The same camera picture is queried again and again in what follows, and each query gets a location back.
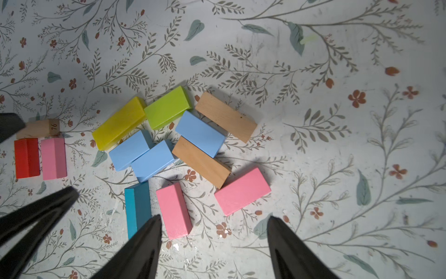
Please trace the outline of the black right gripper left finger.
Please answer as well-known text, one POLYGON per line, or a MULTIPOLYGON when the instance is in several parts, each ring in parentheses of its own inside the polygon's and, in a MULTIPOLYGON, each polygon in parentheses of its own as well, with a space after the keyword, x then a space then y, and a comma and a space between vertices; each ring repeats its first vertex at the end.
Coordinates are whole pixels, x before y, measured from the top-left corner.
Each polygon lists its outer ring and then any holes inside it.
POLYGON ((161 248, 162 221, 149 219, 119 250, 94 279, 154 279, 161 248))

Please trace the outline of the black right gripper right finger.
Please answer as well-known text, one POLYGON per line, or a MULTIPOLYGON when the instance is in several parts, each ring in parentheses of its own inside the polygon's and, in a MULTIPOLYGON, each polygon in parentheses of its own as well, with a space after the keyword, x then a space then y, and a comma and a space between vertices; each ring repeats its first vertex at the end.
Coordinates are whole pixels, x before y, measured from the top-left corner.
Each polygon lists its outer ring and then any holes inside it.
POLYGON ((283 220, 268 219, 267 239, 277 279, 338 279, 283 220))

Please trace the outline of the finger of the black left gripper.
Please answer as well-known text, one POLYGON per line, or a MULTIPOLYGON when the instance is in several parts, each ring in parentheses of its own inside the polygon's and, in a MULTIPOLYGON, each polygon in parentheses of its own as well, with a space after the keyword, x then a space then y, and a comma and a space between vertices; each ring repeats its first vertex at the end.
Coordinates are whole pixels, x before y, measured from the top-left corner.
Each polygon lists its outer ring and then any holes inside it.
POLYGON ((16 279, 22 273, 25 265, 33 257, 37 248, 43 242, 50 229, 43 235, 43 224, 36 225, 5 255, 1 258, 1 278, 16 279))

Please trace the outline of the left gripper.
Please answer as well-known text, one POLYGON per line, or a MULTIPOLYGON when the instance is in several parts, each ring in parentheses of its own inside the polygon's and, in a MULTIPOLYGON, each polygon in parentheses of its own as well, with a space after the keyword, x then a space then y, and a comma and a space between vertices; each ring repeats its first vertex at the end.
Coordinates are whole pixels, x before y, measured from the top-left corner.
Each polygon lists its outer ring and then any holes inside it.
MULTIPOLYGON (((0 113, 0 143, 26 127, 25 122, 15 113, 0 113)), ((31 224, 44 225, 43 235, 52 229, 78 200, 79 193, 73 187, 66 187, 45 196, 1 217, 1 244, 31 224)))

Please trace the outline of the red block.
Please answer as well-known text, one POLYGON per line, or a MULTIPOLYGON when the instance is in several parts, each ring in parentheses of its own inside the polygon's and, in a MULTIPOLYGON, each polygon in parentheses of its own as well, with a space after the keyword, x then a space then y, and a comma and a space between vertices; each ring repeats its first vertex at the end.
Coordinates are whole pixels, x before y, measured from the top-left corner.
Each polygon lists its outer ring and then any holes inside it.
POLYGON ((40 175, 37 138, 23 138, 14 141, 16 178, 24 179, 40 175))

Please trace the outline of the numbered wood block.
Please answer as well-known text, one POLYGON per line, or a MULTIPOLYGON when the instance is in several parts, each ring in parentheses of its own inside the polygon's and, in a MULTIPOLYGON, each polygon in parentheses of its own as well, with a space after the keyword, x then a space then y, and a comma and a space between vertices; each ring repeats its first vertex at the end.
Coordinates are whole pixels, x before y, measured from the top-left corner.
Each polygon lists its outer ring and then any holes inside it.
POLYGON ((58 136, 60 134, 59 119, 46 119, 35 122, 28 122, 24 129, 16 134, 16 139, 23 138, 44 138, 58 136))

